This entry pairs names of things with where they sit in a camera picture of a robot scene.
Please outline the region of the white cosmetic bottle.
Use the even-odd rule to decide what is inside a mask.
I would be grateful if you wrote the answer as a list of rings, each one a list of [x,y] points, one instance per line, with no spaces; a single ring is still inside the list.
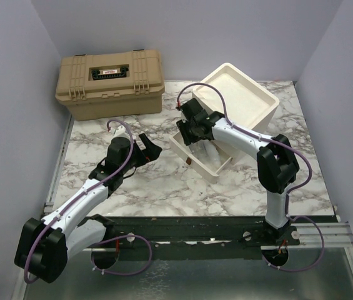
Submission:
[[[205,141],[204,147],[207,153],[208,161],[215,169],[218,169],[221,166],[221,159],[217,148],[210,141]]]

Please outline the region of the cream drawer organizer cabinet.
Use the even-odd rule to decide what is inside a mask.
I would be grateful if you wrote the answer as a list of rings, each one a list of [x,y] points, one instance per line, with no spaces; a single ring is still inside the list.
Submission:
[[[233,123],[265,133],[279,106],[275,95],[228,62],[221,64],[201,82],[215,87],[222,94],[228,118]],[[213,111],[224,113],[219,95],[211,88],[194,86],[192,98],[196,98],[209,114]],[[231,158],[232,165],[246,155],[224,142],[215,141],[214,144]]]

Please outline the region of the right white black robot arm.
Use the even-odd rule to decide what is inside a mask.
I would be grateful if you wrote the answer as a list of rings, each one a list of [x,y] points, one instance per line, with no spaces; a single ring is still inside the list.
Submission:
[[[258,132],[239,129],[221,112],[208,114],[195,98],[178,104],[182,119],[176,122],[185,146],[197,158],[218,160],[205,146],[210,141],[226,143],[249,155],[257,162],[258,180],[267,193],[267,211],[263,229],[269,244],[278,244],[286,236],[287,188],[296,180],[299,164],[284,135],[260,136]]]

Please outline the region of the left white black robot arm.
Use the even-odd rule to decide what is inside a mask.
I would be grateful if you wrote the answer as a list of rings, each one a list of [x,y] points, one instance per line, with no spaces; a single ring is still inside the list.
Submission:
[[[100,215],[88,215],[118,189],[125,173],[159,158],[162,148],[145,134],[139,138],[144,149],[131,137],[112,138],[106,157],[75,195],[41,220],[26,221],[14,258],[15,265],[24,271],[26,283],[38,279],[52,283],[63,272],[68,259],[89,246],[105,247],[117,244],[120,239],[141,238],[137,234],[117,232],[113,223]]]

